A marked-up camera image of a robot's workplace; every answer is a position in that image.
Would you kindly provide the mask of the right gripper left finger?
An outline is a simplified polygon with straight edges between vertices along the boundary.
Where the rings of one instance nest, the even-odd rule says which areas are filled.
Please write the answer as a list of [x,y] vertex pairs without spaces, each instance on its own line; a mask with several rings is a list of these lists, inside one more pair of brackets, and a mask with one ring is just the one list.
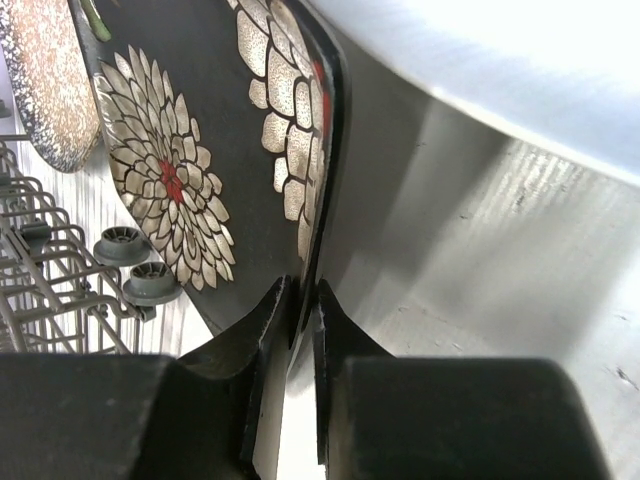
[[291,278],[281,276],[242,319],[180,362],[205,380],[196,437],[216,475],[275,475],[289,363]]

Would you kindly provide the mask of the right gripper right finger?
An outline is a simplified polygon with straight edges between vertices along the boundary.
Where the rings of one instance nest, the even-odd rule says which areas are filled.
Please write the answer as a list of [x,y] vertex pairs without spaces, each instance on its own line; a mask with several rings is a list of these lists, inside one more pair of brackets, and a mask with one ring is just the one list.
[[317,284],[312,307],[312,345],[316,396],[318,463],[328,466],[329,422],[333,384],[345,361],[354,357],[390,356],[344,311],[327,280]]

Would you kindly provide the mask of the black square floral plate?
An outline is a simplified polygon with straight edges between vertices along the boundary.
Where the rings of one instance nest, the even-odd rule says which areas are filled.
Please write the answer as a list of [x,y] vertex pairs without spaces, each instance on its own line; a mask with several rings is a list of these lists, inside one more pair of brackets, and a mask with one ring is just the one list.
[[213,332],[280,277],[307,324],[348,131],[346,61],[308,1],[73,1],[119,199]]

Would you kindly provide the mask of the speckled beige round plate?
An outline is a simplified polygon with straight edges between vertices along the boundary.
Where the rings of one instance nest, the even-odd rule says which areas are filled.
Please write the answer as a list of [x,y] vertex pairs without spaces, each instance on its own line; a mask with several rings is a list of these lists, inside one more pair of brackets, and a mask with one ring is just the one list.
[[101,132],[68,3],[3,1],[1,46],[36,152],[59,172],[83,169]]

